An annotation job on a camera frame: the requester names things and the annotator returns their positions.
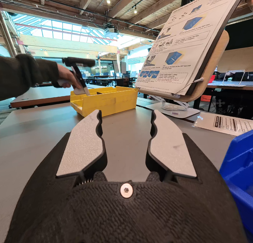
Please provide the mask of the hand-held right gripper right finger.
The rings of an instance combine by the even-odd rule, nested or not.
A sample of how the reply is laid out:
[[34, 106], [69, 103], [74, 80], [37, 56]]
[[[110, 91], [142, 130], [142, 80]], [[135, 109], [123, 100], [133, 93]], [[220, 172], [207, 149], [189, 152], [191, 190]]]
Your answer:
[[158, 110], [151, 114], [150, 135], [145, 164], [150, 172], [158, 173], [160, 181], [197, 177], [182, 131]]

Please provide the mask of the blue plastic storage bin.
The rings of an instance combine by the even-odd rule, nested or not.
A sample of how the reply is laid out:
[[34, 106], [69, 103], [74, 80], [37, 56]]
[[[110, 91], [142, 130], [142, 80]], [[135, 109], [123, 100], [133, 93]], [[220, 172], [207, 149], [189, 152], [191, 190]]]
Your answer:
[[253, 131], [235, 137], [220, 167], [235, 200], [246, 235], [252, 242], [253, 234]]

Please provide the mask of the person's left forearm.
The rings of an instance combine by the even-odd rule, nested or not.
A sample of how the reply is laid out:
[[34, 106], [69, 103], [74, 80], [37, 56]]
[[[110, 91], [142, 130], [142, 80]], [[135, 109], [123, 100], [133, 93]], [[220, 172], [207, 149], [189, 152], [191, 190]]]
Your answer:
[[57, 63], [45, 59], [35, 59], [28, 54], [16, 57], [0, 57], [0, 101], [18, 97], [36, 84], [51, 82], [61, 88], [57, 80]]

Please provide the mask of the yellow plastic storage bin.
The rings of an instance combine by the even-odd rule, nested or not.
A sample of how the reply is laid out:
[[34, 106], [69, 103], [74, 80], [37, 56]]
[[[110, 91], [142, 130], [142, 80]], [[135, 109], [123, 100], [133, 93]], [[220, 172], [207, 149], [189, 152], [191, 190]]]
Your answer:
[[86, 94], [70, 94], [70, 104], [83, 117], [94, 110], [100, 110], [102, 117], [136, 108], [137, 88], [129, 87], [98, 87], [89, 89]]

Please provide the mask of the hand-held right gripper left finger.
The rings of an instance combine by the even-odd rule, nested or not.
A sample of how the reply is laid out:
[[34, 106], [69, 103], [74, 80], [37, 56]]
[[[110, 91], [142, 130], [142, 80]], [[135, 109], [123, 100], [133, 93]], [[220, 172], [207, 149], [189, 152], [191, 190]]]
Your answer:
[[56, 177], [94, 178], [102, 172], [108, 162], [102, 135], [102, 112], [94, 110], [72, 129]]

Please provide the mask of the row of background office desks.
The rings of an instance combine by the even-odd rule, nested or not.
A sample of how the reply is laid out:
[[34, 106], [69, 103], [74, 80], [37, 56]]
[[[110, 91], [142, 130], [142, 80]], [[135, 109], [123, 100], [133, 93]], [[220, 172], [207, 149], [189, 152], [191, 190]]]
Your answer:
[[137, 80], [137, 72], [125, 60], [96, 60], [93, 67], [81, 67], [81, 74], [87, 84], [104, 87], [134, 87]]

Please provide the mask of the ceiling projector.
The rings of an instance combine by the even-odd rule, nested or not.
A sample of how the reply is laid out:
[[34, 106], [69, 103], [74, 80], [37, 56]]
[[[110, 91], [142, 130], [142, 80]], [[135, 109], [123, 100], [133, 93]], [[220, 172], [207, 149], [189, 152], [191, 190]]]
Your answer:
[[119, 31], [115, 27], [108, 27], [108, 28], [105, 28], [103, 34], [105, 38], [106, 37], [113, 38], [119, 35]]

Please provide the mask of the grey desk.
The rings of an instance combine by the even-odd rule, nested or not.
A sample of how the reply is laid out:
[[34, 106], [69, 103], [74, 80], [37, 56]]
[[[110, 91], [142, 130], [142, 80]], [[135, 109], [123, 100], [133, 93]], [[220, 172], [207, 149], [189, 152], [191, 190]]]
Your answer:
[[[32, 173], [82, 119], [69, 104], [61, 104], [17, 110], [1, 124], [1, 242]], [[141, 107], [103, 117], [108, 180], [146, 180], [150, 119], [151, 111]]]

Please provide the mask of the person's left hand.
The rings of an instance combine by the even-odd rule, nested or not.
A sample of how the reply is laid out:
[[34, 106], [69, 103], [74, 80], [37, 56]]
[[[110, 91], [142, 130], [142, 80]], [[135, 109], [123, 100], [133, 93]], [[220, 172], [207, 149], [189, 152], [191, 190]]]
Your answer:
[[58, 84], [63, 88], [73, 87], [81, 89], [82, 86], [79, 81], [76, 80], [73, 73], [66, 67], [57, 64], [59, 77], [57, 79]]

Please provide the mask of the printed instruction sheet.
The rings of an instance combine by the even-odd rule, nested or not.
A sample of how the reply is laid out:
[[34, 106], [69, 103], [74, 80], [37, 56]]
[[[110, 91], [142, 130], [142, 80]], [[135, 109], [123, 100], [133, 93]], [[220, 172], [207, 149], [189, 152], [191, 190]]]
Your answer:
[[241, 0], [195, 0], [174, 10], [152, 45], [135, 86], [186, 95]]

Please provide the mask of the laminated instruction sheet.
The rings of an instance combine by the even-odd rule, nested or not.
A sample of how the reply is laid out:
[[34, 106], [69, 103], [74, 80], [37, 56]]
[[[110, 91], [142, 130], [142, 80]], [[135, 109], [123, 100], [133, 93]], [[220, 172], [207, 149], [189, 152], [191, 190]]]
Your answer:
[[253, 120], [201, 112], [193, 127], [239, 136], [253, 130]]

